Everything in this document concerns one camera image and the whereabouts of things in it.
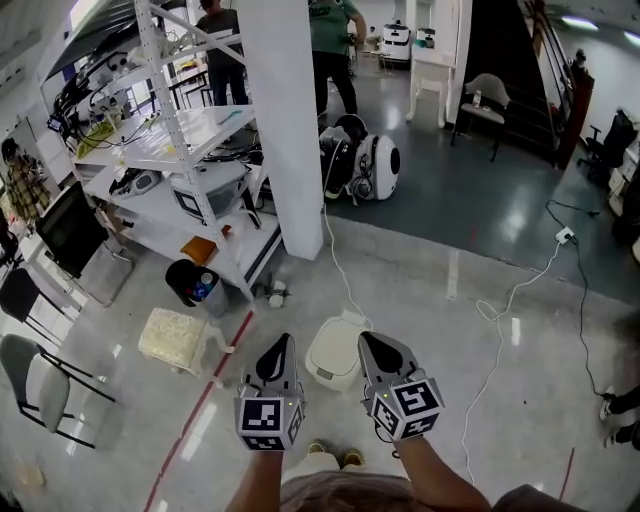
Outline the red floor tape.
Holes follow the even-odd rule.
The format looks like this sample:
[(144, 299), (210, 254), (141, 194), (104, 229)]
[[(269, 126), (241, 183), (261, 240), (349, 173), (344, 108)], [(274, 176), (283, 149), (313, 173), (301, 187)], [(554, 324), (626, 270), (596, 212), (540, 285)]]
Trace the red floor tape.
[(572, 447), (571, 451), (570, 451), (570, 455), (569, 455), (569, 459), (568, 459), (568, 463), (567, 463), (567, 467), (566, 467), (566, 471), (565, 471), (565, 475), (564, 475), (564, 479), (562, 482), (562, 486), (561, 486), (561, 490), (558, 496), (559, 501), (564, 501), (565, 495), (566, 495), (566, 490), (567, 490), (567, 486), (570, 480), (570, 476), (571, 476), (571, 472), (572, 472), (572, 468), (573, 468), (573, 463), (575, 460), (575, 453), (576, 453), (576, 448)]

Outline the black vehicle shell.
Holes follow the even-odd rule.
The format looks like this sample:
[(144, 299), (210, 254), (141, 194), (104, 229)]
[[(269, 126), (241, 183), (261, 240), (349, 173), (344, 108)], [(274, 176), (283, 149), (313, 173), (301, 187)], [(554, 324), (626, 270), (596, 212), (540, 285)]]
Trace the black vehicle shell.
[(78, 103), (99, 92), (126, 89), (149, 79), (133, 10), (100, 13), (67, 32), (61, 45), (51, 46), (38, 74), (41, 92)]

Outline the black padded chair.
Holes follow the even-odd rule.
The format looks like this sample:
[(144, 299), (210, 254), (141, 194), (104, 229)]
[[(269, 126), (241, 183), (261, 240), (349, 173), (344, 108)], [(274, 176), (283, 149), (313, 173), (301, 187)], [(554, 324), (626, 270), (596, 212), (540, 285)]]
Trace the black padded chair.
[(57, 313), (72, 321), (67, 313), (40, 290), (26, 269), (9, 270), (0, 284), (0, 309), (6, 315), (27, 325), (50, 343), (60, 347), (62, 340), (31, 314), (39, 298), (53, 307)]

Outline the white desk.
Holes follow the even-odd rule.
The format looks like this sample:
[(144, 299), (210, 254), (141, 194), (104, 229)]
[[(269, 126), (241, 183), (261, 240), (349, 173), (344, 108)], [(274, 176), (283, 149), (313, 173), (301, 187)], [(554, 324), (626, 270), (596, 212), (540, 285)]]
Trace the white desk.
[(87, 297), (46, 255), (47, 248), (37, 234), (19, 242), (26, 269), (40, 290), (65, 313), (77, 315), (87, 303)]

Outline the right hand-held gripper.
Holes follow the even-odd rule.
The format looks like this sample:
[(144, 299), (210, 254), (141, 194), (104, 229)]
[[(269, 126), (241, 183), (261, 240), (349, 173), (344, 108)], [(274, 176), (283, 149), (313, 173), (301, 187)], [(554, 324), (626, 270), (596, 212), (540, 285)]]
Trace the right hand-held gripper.
[(375, 331), (363, 331), (358, 353), (365, 379), (362, 405), (384, 439), (399, 442), (431, 430), (444, 405), (433, 378), (418, 368), (410, 348)]

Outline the black office chair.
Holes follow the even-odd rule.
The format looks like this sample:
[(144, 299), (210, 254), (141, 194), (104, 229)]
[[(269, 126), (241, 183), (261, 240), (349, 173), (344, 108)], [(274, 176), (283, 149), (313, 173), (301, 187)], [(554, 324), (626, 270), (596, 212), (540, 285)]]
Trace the black office chair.
[(18, 239), (10, 231), (9, 224), (0, 208), (0, 267), (15, 267), (19, 264), (18, 247)]
[(587, 165), (587, 179), (598, 186), (604, 186), (608, 183), (612, 170), (623, 164), (625, 151), (640, 133), (640, 120), (624, 108), (618, 108), (603, 140), (598, 139), (601, 129), (594, 125), (590, 128), (593, 135), (586, 138), (588, 157), (580, 158), (577, 166)]

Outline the cream ornate stool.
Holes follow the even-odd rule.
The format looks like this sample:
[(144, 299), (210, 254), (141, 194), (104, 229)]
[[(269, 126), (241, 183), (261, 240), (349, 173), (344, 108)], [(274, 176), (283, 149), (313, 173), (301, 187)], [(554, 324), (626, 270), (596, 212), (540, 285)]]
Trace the cream ornate stool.
[(210, 341), (225, 354), (235, 351), (231, 344), (226, 343), (221, 329), (210, 321), (154, 308), (140, 335), (138, 349), (144, 356), (168, 364), (173, 371), (186, 371), (198, 376)]

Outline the black chrome-frame chair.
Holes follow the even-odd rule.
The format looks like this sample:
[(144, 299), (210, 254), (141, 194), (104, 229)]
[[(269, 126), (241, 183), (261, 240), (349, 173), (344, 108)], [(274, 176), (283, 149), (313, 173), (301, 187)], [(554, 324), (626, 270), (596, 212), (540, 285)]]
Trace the black chrome-frame chair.
[(80, 182), (67, 186), (36, 223), (46, 254), (65, 278), (107, 308), (135, 262), (90, 204)]

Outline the white boxy device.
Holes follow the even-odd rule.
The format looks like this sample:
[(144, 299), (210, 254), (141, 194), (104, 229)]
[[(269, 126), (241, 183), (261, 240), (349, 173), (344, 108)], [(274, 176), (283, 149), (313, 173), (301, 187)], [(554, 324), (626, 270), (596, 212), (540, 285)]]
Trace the white boxy device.
[[(205, 197), (216, 217), (227, 215), (248, 187), (249, 168), (237, 161), (202, 162), (196, 167)], [(169, 178), (174, 199), (180, 208), (196, 219), (204, 220), (194, 192), (183, 175)]]

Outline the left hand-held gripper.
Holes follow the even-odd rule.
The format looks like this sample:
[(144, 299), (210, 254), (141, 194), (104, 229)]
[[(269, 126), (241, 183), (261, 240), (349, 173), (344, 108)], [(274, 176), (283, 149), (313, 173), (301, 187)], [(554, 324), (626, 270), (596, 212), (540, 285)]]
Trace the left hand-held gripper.
[(234, 400), (236, 432), (248, 450), (290, 450), (305, 419), (294, 337), (283, 333), (276, 341), (262, 344), (245, 373), (246, 383), (296, 385), (293, 389), (276, 389), (240, 384)]

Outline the grey padded chair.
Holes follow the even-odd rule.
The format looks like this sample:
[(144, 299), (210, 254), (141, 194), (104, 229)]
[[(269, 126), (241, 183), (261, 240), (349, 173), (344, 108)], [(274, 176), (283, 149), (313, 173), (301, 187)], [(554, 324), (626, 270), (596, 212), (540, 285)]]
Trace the grey padded chair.
[[(28, 381), (31, 366), (36, 359), (44, 362), (47, 369), (40, 383), (37, 404), (34, 405), (28, 398)], [(61, 429), (64, 420), (85, 423), (79, 415), (66, 411), (72, 382), (111, 403), (116, 402), (114, 397), (93, 384), (96, 379), (92, 374), (50, 353), (36, 341), (17, 334), (4, 335), (0, 340), (0, 366), (9, 379), (16, 406), (22, 416), (51, 434), (59, 435), (76, 445), (96, 449), (94, 443)]]

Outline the person's brown shirt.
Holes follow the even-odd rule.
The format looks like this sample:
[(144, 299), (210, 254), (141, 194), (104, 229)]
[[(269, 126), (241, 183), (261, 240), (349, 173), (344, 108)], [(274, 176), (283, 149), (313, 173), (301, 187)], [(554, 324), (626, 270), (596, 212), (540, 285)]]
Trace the person's brown shirt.
[(424, 512), (408, 480), (323, 471), (282, 484), (280, 512)]

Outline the person's left forearm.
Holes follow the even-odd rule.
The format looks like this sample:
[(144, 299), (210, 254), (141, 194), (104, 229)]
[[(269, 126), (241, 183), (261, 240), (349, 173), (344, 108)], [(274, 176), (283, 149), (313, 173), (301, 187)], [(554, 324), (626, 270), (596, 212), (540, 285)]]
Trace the person's left forearm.
[(279, 512), (283, 452), (255, 452), (243, 485), (245, 512)]

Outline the white plastic trash bin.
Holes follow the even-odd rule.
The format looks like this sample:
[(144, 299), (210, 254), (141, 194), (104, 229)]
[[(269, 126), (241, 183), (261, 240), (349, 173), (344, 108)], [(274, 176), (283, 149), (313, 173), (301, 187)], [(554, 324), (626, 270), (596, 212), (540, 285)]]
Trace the white plastic trash bin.
[(348, 310), (328, 318), (307, 350), (307, 371), (319, 384), (346, 393), (361, 375), (358, 340), (368, 329), (365, 317)]

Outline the orange cushion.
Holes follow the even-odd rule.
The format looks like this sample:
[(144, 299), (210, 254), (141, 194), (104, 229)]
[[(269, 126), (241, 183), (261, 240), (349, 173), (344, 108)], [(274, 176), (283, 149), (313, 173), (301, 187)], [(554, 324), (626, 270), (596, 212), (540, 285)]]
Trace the orange cushion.
[(187, 242), (180, 252), (199, 266), (206, 266), (218, 253), (215, 242), (194, 236)]

